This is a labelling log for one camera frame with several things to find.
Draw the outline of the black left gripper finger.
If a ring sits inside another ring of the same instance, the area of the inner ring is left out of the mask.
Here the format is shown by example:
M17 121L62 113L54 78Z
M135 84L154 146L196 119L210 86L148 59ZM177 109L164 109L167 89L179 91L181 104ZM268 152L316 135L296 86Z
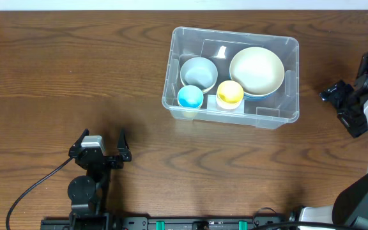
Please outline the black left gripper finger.
M75 141L75 143L73 144L73 146L75 148L80 148L82 146L83 139L87 135L89 135L89 130L87 128L85 128L84 131L82 132L82 134L80 135L80 137Z
M119 133L117 149L124 162L132 161L132 154L126 140L125 131L123 129L121 129Z

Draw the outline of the yellow cup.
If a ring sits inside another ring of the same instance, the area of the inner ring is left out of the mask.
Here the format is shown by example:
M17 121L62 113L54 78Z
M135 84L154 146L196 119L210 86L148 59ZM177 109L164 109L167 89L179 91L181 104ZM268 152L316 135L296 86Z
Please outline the yellow cup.
M185 119L194 119L197 115L198 115L198 111L197 110L182 110L182 115Z
M244 90L239 83L233 80L226 80L218 86L217 96L221 102L237 104L243 99Z

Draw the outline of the beige bowl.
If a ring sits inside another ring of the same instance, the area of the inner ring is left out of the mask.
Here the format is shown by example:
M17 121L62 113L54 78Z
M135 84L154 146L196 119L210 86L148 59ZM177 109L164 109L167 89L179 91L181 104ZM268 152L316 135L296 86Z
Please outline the beige bowl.
M249 47L232 58L229 76L242 86L244 92L265 95L280 88L285 69L274 52L263 47Z

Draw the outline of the light blue cup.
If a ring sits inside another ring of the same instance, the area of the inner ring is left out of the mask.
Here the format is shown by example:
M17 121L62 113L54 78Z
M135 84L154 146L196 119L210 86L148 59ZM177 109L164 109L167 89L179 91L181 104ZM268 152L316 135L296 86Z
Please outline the light blue cup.
M198 109L203 101L204 94L197 86L184 86L178 92L179 106Z

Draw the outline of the dark blue bowl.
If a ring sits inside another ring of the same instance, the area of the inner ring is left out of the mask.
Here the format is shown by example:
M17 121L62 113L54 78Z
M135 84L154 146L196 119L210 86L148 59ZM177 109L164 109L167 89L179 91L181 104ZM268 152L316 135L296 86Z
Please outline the dark blue bowl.
M274 94L275 92L265 94L265 95L253 95L252 93L248 93L245 91L243 94L243 99L247 101L264 100L264 99L270 98Z

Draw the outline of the white small bowl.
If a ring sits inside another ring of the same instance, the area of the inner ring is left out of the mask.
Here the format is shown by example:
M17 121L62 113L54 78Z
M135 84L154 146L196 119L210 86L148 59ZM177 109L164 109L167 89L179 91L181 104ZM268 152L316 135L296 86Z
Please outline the white small bowl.
M210 88L203 89L203 90L202 90L202 92L203 92L203 94L205 95L205 94L212 94L212 93L216 93L216 90L217 90L217 86L216 86L216 85L214 85L214 86L212 86L212 87L210 87Z

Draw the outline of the pale blue small bowl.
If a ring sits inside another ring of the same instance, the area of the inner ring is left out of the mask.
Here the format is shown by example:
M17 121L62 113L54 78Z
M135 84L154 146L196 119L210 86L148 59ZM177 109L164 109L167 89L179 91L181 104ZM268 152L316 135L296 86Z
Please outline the pale blue small bowl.
M218 79L215 64L204 57L193 57L180 69L180 80L184 86L197 86L200 90L214 86Z

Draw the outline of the white cup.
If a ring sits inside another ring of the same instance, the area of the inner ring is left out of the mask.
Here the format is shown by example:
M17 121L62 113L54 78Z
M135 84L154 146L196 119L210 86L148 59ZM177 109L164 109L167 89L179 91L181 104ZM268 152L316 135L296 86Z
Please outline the white cup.
M225 109L225 110L235 110L237 109L243 102L243 100L241 99L240 101L236 102L236 103L228 103L223 101L223 99L221 99L218 95L216 96L216 102L217 105L221 108L221 109Z

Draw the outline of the clear plastic storage bin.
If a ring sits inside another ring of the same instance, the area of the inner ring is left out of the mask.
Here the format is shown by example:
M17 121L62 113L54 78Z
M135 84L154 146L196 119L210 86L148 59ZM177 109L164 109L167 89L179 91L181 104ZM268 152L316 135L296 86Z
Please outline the clear plastic storage bin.
M231 81L229 65L232 58L249 47L263 47L274 52L285 69L284 81L275 94L264 100L247 101L235 110L221 109L216 93L205 94L200 108L182 107L178 104L178 92L184 87L180 80L182 65L191 58L202 57L212 61L218 70L216 86ZM177 27L172 32L167 72L162 94L162 105L176 119L185 119L182 110L197 110L197 120L250 125L276 129L295 122L299 108L299 43L287 36L238 33Z

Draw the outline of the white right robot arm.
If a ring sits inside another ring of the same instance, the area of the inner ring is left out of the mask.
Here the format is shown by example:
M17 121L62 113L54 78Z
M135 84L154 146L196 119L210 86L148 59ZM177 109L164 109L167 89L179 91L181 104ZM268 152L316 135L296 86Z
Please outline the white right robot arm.
M349 134L356 138L368 134L368 52L362 56L355 83L340 80L320 93L325 102L330 102L337 117ZM306 224L299 229L332 229L339 226L368 229L368 166L365 176L343 190L331 206L304 207L290 217Z

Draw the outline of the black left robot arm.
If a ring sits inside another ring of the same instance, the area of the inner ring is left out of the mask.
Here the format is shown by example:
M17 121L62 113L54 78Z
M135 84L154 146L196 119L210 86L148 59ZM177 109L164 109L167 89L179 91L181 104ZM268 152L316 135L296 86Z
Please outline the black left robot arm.
M68 155L86 170L85 176L74 178L68 186L72 214L80 217L104 212L111 171L123 168L125 162L132 160L125 132L119 133L117 152L106 155L103 137L90 135L85 129L70 147Z

